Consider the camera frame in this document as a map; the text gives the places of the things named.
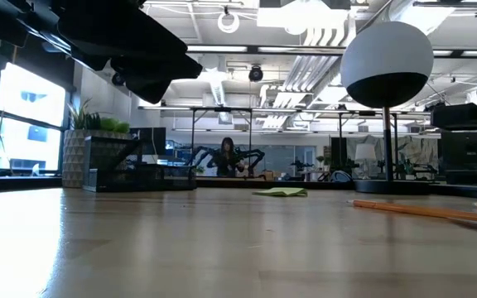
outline desk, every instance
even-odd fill
[[[330,171],[301,171],[299,174],[305,176],[305,182],[318,181],[322,175],[330,175]]]

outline wooden table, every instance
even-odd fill
[[[346,204],[472,199],[253,191],[0,193],[0,297],[477,297],[477,229]]]

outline long dark hair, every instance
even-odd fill
[[[225,137],[224,140],[222,140],[222,145],[220,145],[220,152],[222,154],[225,154],[224,145],[226,143],[229,144],[229,154],[233,155],[235,153],[235,145],[233,144],[233,140],[231,139],[231,137]]]

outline white spherical lamp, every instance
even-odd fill
[[[341,81],[358,103],[391,108],[421,91],[433,63],[424,33],[402,22],[384,22],[363,30],[349,44],[341,60]]]

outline woman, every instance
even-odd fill
[[[216,165],[216,175],[219,177],[235,177],[236,170],[244,171],[244,165],[235,156],[234,144],[231,137],[225,137],[220,146],[220,153],[213,156],[213,159],[207,164],[208,168]]]

